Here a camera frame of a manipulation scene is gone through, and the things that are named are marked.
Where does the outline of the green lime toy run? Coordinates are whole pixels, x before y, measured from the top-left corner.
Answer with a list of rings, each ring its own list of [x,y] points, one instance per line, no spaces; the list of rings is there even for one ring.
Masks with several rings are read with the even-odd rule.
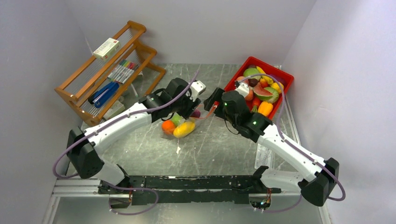
[[[184,122],[184,119],[183,119],[183,117],[181,117],[179,114],[177,114],[177,113],[175,113],[173,116],[172,116],[172,118],[170,119],[172,122],[173,122],[173,124],[177,127],[177,126],[179,126],[180,124],[182,124],[183,122]]]

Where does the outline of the purple onion toy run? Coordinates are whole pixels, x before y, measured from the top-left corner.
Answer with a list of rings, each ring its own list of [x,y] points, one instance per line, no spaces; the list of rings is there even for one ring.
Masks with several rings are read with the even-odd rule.
[[[201,118],[201,112],[200,112],[200,110],[196,109],[196,110],[190,115],[190,117],[191,117],[191,118],[195,118],[195,119]]]

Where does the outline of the clear zip top bag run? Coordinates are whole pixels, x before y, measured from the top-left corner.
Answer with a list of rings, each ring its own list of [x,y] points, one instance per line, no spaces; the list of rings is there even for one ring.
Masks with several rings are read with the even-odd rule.
[[[217,108],[213,105],[208,111],[204,109],[204,105],[200,104],[193,112],[193,114],[185,119],[178,113],[171,115],[169,119],[161,122],[162,134],[161,138],[164,139],[180,139],[188,136],[194,130],[209,118]]]

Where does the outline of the yellow mango toy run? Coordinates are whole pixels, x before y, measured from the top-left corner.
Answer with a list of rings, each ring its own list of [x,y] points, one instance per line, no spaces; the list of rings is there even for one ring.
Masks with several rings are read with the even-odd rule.
[[[190,134],[194,129],[195,129],[195,123],[192,121],[186,121],[179,126],[176,127],[176,129],[173,132],[173,135],[176,138],[183,138]]]

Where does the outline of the orange fruit toy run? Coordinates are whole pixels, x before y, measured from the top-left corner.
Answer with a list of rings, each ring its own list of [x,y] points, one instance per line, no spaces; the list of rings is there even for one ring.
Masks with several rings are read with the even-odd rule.
[[[162,131],[166,135],[173,135],[176,125],[171,120],[166,120],[162,123]]]

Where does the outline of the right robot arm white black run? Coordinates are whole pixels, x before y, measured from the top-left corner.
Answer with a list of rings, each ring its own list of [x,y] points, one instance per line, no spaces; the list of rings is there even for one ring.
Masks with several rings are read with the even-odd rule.
[[[330,194],[339,183],[336,159],[317,156],[284,135],[271,119],[250,111],[238,91],[216,88],[204,101],[204,109],[209,111],[213,105],[217,105],[215,116],[228,121],[241,136],[271,149],[302,175],[297,186],[306,201],[322,207],[332,199]]]

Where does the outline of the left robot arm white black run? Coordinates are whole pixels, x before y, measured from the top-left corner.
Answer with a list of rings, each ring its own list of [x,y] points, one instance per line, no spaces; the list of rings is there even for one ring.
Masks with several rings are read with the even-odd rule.
[[[127,192],[129,180],[126,172],[113,163],[101,158],[101,153],[116,140],[138,128],[164,119],[169,115],[180,115],[188,119],[199,106],[199,95],[206,90],[201,81],[186,82],[174,78],[166,88],[158,89],[139,99],[129,109],[94,127],[70,130],[67,157],[82,179],[96,177],[110,183],[117,194]]]

